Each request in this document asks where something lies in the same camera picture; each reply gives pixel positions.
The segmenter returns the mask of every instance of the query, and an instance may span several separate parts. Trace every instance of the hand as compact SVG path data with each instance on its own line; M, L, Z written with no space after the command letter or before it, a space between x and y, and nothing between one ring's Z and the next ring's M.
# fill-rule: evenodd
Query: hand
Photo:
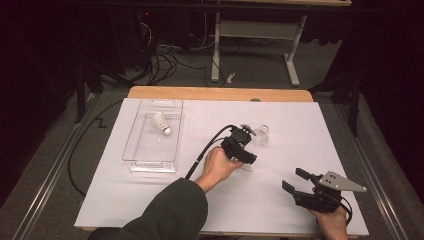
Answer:
M229 160L227 155L225 155L224 149L214 147L206 156L202 176L195 182L207 193L218 183L227 179L234 170L240 168L243 164L241 161Z
M320 213L308 209L317 220L327 240L345 240L347 238L346 211L338 207L333 213Z

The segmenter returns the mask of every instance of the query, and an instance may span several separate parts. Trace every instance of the gray carpet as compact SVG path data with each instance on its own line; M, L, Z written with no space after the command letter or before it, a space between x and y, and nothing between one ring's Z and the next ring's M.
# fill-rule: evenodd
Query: gray carpet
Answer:
M230 73L236 73L233 83L224 87L244 88L279 88L291 89L288 74L282 62L282 50L288 48L287 42L275 45L242 46L238 53L222 53L221 71L225 78ZM295 57L295 66L301 82L300 89L307 89L324 79L331 61L339 45L320 46L317 42L301 44ZM229 42L223 44L223 50L234 51L237 46ZM192 67L207 67L206 78L204 71L178 65L172 77L158 85L167 86L207 86L210 76L211 52L208 50L183 52L175 49L177 59ZM128 72L128 78L135 75ZM96 96L93 111L87 116L87 123L96 115L124 98L129 89L111 84L106 80L105 91ZM361 99L358 118L359 138L351 137L341 116L345 106L333 105L328 94L317 94L315 100L320 103L324 118L333 138L335 147L350 179L370 189L369 182L359 160L360 153L355 147L359 141L366 155L372 162L375 174L381 181L388 197L395 206L397 216L402 223L409 239L424 239L422 225L424 223L423 206L415 192L406 181L405 176L396 164L390 149L375 125L366 102ZM120 103L114 105L99 116L102 119L93 121L71 158L71 170L76 185L87 191L91 178L96 170L108 136L119 111ZM39 188L42 186L49 170L60 154L67 137L75 127L76 99L73 96L68 102L67 110L56 120L46 133L45 139L26 168L22 178L0 210L0 239L12 239L31 206ZM386 220L376 203L375 194L356 194L362 214L364 215L370 236L363 239L395 239ZM66 166L63 169L53 191L49 193L48 201L38 216L28 239L86 239L89 232L73 227L78 215L83 197L72 187Z

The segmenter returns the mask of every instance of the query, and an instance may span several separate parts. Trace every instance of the white paper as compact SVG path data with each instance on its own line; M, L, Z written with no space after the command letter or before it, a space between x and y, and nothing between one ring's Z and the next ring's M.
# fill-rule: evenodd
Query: white paper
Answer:
M221 128L229 124L249 124L252 128L265 124L269 141L254 148L258 156L254 171L238 169L207 193L209 215L202 231L275 235L320 232L314 217L296 206L293 197L281 187L285 180L298 191L312 193L313 184L297 176L296 168L314 174L332 170L346 176L317 103L185 100L177 173L143 175L131 173L122 160L139 102L123 102L76 227L122 227L139 217L158 192L184 177ZM202 163L192 180L200 176ZM348 233L368 235L354 195L342 195L354 212Z

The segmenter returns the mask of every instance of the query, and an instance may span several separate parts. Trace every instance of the transparent bin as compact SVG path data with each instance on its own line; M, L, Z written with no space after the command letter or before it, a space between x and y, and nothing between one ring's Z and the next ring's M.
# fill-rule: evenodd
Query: transparent bin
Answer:
M182 123L182 100L142 99L125 147L123 160L131 171L175 173ZM152 119L163 113L171 129L166 135Z

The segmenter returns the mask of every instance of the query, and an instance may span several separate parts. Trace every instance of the green sleeve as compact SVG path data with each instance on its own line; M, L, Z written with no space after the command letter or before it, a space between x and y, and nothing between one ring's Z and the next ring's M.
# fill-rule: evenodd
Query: green sleeve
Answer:
M126 224L121 240L191 240L206 222L208 202L196 183L178 179L150 202L141 217Z

